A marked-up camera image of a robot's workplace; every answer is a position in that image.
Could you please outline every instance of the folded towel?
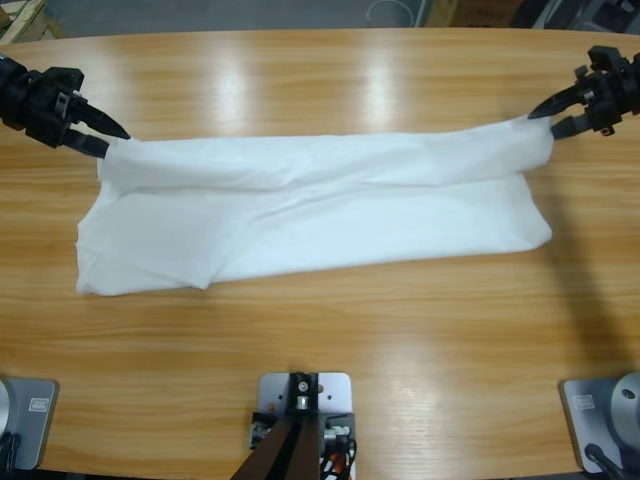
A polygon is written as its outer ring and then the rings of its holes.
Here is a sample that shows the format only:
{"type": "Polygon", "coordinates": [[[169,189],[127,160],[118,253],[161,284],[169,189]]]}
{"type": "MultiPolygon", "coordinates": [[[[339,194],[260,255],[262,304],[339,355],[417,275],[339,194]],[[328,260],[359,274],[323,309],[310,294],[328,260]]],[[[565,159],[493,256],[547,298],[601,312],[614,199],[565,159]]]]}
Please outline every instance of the folded towel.
{"type": "Polygon", "coordinates": [[[535,248],[551,231],[521,172],[548,160],[549,125],[116,140],[78,225],[78,292],[535,248]]]}

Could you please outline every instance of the black cable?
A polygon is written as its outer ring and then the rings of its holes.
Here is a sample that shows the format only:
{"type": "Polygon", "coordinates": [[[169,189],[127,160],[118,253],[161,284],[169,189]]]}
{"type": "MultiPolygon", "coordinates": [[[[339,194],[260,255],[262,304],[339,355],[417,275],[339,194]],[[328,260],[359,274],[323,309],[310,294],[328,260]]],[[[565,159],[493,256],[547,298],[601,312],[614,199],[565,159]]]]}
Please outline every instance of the black cable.
{"type": "Polygon", "coordinates": [[[327,417],[324,419],[324,423],[327,424],[329,423],[329,420],[335,420],[336,418],[347,418],[350,415],[351,415],[350,413],[340,413],[339,415],[331,415],[330,417],[327,417]]]}
{"type": "Polygon", "coordinates": [[[322,480],[325,480],[331,473],[331,470],[329,470],[329,472],[325,474],[325,469],[327,468],[328,463],[329,463],[329,456],[327,455],[322,459],[322,463],[320,464],[320,477],[322,478],[322,480]]]}
{"type": "Polygon", "coordinates": [[[19,447],[20,435],[7,432],[0,437],[0,479],[13,477],[19,447]]]}
{"type": "Polygon", "coordinates": [[[618,467],[609,457],[605,455],[595,443],[590,443],[584,448],[584,453],[587,458],[600,467],[607,477],[611,480],[625,480],[625,474],[623,470],[618,467]]]}
{"type": "Polygon", "coordinates": [[[353,455],[351,455],[351,447],[348,448],[348,453],[345,455],[345,467],[342,469],[342,473],[340,475],[339,480],[349,480],[349,476],[351,475],[351,467],[356,461],[356,453],[358,452],[358,444],[355,440],[351,440],[351,445],[353,446],[353,455]]]}

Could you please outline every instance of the cable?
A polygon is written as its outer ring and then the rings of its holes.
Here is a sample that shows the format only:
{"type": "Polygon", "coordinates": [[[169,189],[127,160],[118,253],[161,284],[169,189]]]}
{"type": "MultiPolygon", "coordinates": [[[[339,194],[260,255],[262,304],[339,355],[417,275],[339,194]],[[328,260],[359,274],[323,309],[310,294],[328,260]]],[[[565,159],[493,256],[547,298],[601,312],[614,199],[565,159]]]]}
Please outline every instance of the cable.
{"type": "Polygon", "coordinates": [[[355,440],[351,440],[351,445],[353,446],[353,455],[351,454],[351,448],[349,448],[347,455],[345,455],[345,466],[342,469],[342,473],[340,475],[339,480],[349,480],[349,476],[351,475],[351,467],[356,461],[358,444],[356,443],[355,440]]]}
{"type": "Polygon", "coordinates": [[[0,479],[11,478],[16,468],[20,435],[5,433],[0,437],[0,479]]]}
{"type": "Polygon", "coordinates": [[[544,24],[542,25],[542,28],[547,28],[547,24],[549,23],[549,20],[551,20],[551,17],[553,16],[553,14],[556,13],[556,10],[558,9],[558,5],[560,5],[561,1],[562,0],[550,0],[549,3],[551,2],[553,3],[549,7],[549,10],[547,11],[547,15],[544,17],[544,24]]]}
{"type": "Polygon", "coordinates": [[[424,9],[426,8],[426,6],[427,6],[427,0],[421,0],[420,6],[418,7],[418,15],[416,15],[416,21],[413,24],[414,27],[420,28],[420,25],[419,25],[420,19],[424,15],[424,9]]]}
{"type": "Polygon", "coordinates": [[[590,443],[584,447],[587,458],[600,467],[611,480],[625,480],[625,474],[620,467],[605,455],[598,445],[590,443]]]}
{"type": "Polygon", "coordinates": [[[364,14],[364,18],[367,20],[368,25],[371,25],[371,12],[373,11],[373,9],[381,3],[385,2],[395,3],[396,5],[400,5],[402,8],[404,8],[409,14],[409,26],[415,26],[415,17],[413,16],[413,12],[409,7],[407,7],[406,4],[402,3],[400,0],[375,0],[375,2],[371,3],[371,5],[369,5],[369,8],[367,8],[367,12],[364,14]]]}
{"type": "Polygon", "coordinates": [[[322,478],[325,479],[327,478],[327,476],[329,475],[329,473],[331,473],[331,470],[333,470],[333,468],[331,468],[326,474],[325,474],[325,470],[327,470],[327,464],[329,463],[329,455],[327,455],[326,457],[324,457],[322,459],[322,463],[320,464],[320,475],[322,475],[322,478]]]}

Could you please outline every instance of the wooden table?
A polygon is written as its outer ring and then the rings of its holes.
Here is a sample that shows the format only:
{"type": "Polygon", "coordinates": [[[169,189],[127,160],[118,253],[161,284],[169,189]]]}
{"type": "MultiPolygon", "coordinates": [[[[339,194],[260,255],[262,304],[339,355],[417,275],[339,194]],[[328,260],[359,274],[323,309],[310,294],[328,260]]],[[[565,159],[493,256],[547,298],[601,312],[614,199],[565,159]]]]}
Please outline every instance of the wooden table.
{"type": "MultiPolygon", "coordinates": [[[[511,30],[194,33],[11,45],[76,66],[142,139],[446,131],[527,113],[593,44],[511,30]]],[[[577,470],[566,378],[640,367],[640,121],[557,143],[531,173],[554,238],[514,255],[77,296],[95,164],[0,130],[0,371],[55,378],[43,466],[226,479],[263,372],[346,371],[363,479],[577,470]]]]}

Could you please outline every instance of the wire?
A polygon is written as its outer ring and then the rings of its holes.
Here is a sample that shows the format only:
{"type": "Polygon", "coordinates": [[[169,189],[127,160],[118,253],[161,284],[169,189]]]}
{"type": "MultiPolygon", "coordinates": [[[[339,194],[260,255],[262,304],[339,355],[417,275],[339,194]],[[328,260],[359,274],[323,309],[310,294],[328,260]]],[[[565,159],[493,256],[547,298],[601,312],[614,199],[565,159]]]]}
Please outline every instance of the wire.
{"type": "Polygon", "coordinates": [[[325,470],[327,469],[327,464],[329,463],[329,455],[327,455],[326,457],[324,457],[322,459],[322,463],[320,464],[320,474],[324,475],[322,478],[327,478],[328,474],[331,472],[332,469],[329,470],[329,472],[325,475],[325,470]]]}
{"type": "Polygon", "coordinates": [[[356,461],[356,453],[358,452],[358,445],[355,440],[351,441],[351,445],[353,446],[353,455],[351,455],[351,448],[349,448],[349,452],[345,456],[345,467],[342,469],[342,473],[340,476],[340,480],[349,480],[349,476],[351,475],[351,467],[353,463],[356,461]]]}
{"type": "Polygon", "coordinates": [[[13,476],[19,446],[20,435],[7,432],[0,437],[0,479],[13,476]]]}
{"type": "Polygon", "coordinates": [[[418,15],[416,15],[416,21],[415,21],[415,23],[413,24],[413,26],[414,26],[414,27],[416,27],[416,28],[419,28],[419,27],[420,27],[420,25],[419,25],[419,23],[420,23],[420,19],[421,19],[421,18],[422,18],[422,16],[424,15],[424,9],[426,8],[426,6],[427,6],[427,0],[422,0],[422,1],[420,2],[420,6],[418,7],[418,15]]]}
{"type": "Polygon", "coordinates": [[[371,25],[371,12],[373,11],[373,9],[376,6],[380,5],[381,3],[386,3],[386,2],[395,3],[396,5],[399,5],[402,8],[404,8],[409,14],[409,26],[410,27],[415,26],[415,17],[413,15],[413,12],[409,7],[407,7],[405,3],[402,3],[400,0],[376,0],[375,2],[371,3],[371,5],[369,5],[369,8],[367,8],[367,12],[364,14],[364,18],[367,20],[367,24],[371,25]]]}
{"type": "Polygon", "coordinates": [[[553,3],[549,7],[549,10],[547,10],[547,15],[544,17],[544,24],[542,25],[542,28],[547,28],[547,24],[549,23],[549,20],[551,20],[551,17],[553,16],[553,14],[556,13],[558,5],[560,4],[561,1],[562,0],[550,0],[549,3],[551,2],[553,3]]]}

